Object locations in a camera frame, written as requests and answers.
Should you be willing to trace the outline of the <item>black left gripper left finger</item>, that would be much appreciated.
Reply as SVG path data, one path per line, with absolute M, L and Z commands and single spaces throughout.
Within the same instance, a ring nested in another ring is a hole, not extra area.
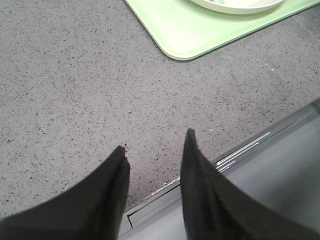
M 130 164 L 117 146 L 64 193 L 0 222 L 2 240 L 116 240 L 126 206 Z

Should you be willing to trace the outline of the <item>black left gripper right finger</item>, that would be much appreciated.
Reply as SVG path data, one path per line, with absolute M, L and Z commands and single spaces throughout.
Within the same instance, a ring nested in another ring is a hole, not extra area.
M 318 240 L 320 234 L 258 203 L 222 175 L 186 132 L 180 170 L 189 240 Z

